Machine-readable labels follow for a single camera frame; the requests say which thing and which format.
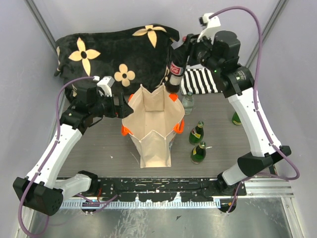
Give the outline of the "beige canvas bag orange handles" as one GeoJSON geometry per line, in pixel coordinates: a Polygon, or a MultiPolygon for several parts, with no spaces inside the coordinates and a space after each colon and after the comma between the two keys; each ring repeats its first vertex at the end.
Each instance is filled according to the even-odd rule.
{"type": "Polygon", "coordinates": [[[134,112],[122,119],[121,134],[132,139],[140,155],[140,167],[171,167],[171,147],[185,125],[178,95],[167,92],[164,85],[152,93],[140,86],[128,105],[134,112]]]}

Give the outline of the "cola bottle red cap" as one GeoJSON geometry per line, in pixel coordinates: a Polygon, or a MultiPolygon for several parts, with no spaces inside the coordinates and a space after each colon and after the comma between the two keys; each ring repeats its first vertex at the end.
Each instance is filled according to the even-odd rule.
{"type": "Polygon", "coordinates": [[[183,63],[183,52],[184,47],[179,46],[173,51],[172,60],[169,66],[169,77],[165,83],[167,92],[171,94],[176,94],[180,89],[181,80],[184,76],[182,74],[182,63],[183,63]]]}

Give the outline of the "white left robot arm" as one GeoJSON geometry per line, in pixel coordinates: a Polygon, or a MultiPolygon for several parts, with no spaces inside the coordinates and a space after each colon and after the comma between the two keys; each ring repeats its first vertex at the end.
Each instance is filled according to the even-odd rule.
{"type": "Polygon", "coordinates": [[[79,194],[95,196],[99,192],[98,176],[80,171],[74,177],[58,182],[57,176],[66,158],[86,130],[96,124],[94,118],[123,119],[134,111],[122,93],[119,104],[107,86],[84,86],[68,109],[59,116],[60,126],[36,166],[24,178],[17,177],[13,188],[23,206],[48,216],[54,215],[62,202],[79,194]]]}

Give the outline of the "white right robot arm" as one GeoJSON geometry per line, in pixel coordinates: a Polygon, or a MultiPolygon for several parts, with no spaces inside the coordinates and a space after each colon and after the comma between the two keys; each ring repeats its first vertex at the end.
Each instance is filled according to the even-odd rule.
{"type": "Polygon", "coordinates": [[[212,75],[216,88],[234,108],[247,135],[250,152],[239,157],[237,163],[217,176],[216,188],[229,195],[240,181],[291,155],[291,149],[282,145],[265,116],[260,102],[254,99],[254,78],[251,71],[239,61],[240,41],[231,31],[219,31],[214,39],[189,34],[184,42],[188,64],[201,64],[212,75]]]}

